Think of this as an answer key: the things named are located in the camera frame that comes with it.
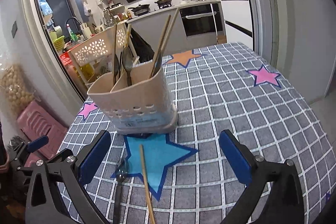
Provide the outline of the beige utensil holder caddy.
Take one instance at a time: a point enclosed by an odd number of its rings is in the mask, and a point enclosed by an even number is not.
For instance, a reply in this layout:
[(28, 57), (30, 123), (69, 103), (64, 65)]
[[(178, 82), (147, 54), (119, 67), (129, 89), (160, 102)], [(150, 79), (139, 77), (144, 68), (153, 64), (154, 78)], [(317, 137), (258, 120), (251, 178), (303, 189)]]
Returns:
[(178, 113), (171, 99), (161, 68), (150, 77), (152, 61), (140, 63), (131, 70), (132, 85), (122, 73), (115, 85), (113, 73), (100, 76), (87, 94), (104, 115), (110, 119), (117, 133), (166, 134), (177, 127)]

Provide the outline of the bamboo chopstick patterned end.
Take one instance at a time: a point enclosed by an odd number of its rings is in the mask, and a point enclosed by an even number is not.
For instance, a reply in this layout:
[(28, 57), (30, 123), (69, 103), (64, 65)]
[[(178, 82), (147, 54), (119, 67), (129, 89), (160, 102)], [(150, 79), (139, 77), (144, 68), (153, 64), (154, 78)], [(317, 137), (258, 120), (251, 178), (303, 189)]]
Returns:
[(126, 30), (126, 38), (125, 38), (125, 44), (124, 48), (127, 48), (129, 45), (129, 40), (130, 40), (130, 33), (131, 33), (131, 24), (127, 24), (127, 30)]

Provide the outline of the pink plastic stool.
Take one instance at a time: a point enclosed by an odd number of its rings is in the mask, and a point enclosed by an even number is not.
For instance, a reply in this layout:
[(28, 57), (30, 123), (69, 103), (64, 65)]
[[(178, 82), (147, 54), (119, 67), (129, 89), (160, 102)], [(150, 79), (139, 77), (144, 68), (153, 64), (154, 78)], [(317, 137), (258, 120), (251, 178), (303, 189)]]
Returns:
[(49, 138), (49, 142), (37, 150), (38, 153), (33, 152), (28, 156), (25, 166), (34, 165), (36, 161), (41, 159), (41, 156), (46, 159), (55, 156), (68, 130), (36, 100), (19, 106), (17, 122), (21, 131), (30, 141), (37, 140), (42, 136)]

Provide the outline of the bag of round nuts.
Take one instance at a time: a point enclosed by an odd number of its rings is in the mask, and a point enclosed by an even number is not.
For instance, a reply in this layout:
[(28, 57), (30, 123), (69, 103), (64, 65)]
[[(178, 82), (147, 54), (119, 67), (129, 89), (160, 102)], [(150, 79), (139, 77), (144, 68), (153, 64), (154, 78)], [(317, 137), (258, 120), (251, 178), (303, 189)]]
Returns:
[(1, 76), (1, 89), (5, 92), (5, 98), (16, 117), (34, 100), (34, 94), (29, 91), (18, 64), (5, 69)]

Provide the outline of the grey checked tablecloth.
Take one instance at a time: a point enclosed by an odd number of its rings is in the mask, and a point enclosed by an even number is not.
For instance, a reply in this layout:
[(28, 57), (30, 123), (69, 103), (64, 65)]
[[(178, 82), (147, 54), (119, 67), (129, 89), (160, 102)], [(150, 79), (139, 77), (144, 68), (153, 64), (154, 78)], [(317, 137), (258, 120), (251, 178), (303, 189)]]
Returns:
[(60, 145), (77, 154), (100, 131), (110, 132), (109, 150), (85, 186), (109, 222), (117, 189), (114, 172), (126, 159), (120, 223), (220, 223), (245, 190), (221, 149), (224, 130), (261, 159), (294, 164), (303, 221), (318, 217), (335, 188), (335, 155), (314, 111), (277, 69), (242, 43), (166, 56), (162, 69), (178, 123), (151, 143), (164, 151), (155, 169), (151, 206), (138, 158), (144, 141), (118, 134), (91, 99)]

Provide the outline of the beige perforated storage rack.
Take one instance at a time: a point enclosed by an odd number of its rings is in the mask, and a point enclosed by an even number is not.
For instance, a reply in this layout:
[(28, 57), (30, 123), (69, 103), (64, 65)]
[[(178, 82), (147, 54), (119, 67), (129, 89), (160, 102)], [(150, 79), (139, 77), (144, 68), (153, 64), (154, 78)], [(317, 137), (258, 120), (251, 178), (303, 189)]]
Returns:
[[(117, 25), (116, 55), (119, 60), (120, 70), (115, 78), (115, 82), (120, 78), (121, 73), (124, 71), (121, 59), (127, 30), (125, 22)], [(114, 29), (115, 26), (108, 27), (106, 30), (92, 36), (90, 39), (78, 44), (68, 51), (72, 63), (77, 69), (86, 88), (89, 88), (101, 75), (112, 72)], [(131, 36), (128, 47), (133, 55), (133, 64), (139, 64), (139, 56), (131, 42)]]

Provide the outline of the black frying pan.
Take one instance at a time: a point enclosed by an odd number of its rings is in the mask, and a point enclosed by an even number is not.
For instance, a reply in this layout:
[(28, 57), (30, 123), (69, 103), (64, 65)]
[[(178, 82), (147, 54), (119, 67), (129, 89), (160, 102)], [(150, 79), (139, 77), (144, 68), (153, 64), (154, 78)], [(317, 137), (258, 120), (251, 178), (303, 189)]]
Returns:
[(138, 5), (128, 8), (135, 16), (141, 16), (150, 12), (150, 5)]

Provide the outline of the black wok on stove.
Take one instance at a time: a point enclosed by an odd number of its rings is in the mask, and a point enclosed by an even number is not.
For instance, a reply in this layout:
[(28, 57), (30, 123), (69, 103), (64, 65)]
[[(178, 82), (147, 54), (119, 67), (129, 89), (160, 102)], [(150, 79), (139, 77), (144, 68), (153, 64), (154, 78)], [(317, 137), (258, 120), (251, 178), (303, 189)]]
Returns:
[(155, 2), (155, 4), (157, 4), (159, 7), (162, 7), (162, 6), (171, 7), (171, 3), (172, 3), (172, 0), (157, 0)]

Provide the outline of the black built-in oven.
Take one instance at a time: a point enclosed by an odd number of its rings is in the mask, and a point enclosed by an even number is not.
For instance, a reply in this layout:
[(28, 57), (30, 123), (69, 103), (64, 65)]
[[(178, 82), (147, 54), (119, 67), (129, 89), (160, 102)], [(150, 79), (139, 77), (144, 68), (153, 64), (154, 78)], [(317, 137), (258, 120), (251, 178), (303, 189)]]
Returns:
[(218, 3), (186, 7), (179, 12), (186, 36), (224, 32)]

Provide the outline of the white refrigerator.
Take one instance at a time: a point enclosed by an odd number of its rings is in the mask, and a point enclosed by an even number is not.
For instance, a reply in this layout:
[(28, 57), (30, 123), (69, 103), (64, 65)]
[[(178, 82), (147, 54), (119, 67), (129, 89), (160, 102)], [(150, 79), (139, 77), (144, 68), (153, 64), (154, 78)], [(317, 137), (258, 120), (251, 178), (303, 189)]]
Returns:
[(252, 14), (249, 0), (221, 0), (228, 43), (241, 42), (253, 49)]

